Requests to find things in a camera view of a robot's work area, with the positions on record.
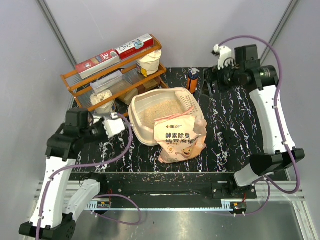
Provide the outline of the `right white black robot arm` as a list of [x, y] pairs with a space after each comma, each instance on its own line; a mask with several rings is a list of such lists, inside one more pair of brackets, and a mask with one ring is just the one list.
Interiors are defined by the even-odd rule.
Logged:
[[214, 85], [220, 92], [244, 87], [256, 109], [263, 138], [263, 153], [250, 155], [248, 165], [234, 173], [227, 186], [228, 194], [239, 198], [246, 187], [290, 167], [298, 176], [297, 163], [305, 158], [305, 151], [296, 147], [287, 127], [276, 69], [261, 65], [255, 44], [234, 50], [216, 44], [212, 54], [218, 57], [217, 65], [204, 71], [201, 93], [212, 98]]

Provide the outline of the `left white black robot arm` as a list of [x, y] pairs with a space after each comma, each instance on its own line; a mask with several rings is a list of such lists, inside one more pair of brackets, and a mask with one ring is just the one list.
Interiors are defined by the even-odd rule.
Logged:
[[65, 202], [68, 181], [78, 154], [85, 144], [107, 137], [106, 119], [83, 108], [66, 112], [65, 123], [48, 139], [43, 186], [29, 221], [22, 223], [19, 234], [36, 240], [70, 240], [76, 222], [96, 196], [108, 193], [107, 178], [90, 172], [79, 190]]

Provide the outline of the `pink cat litter bag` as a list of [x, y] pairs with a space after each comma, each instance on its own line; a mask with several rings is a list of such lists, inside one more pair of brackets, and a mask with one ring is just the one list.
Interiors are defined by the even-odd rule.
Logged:
[[154, 140], [162, 147], [159, 162], [172, 164], [194, 159], [206, 148], [207, 121], [191, 115], [193, 110], [192, 106], [184, 113], [155, 120]]

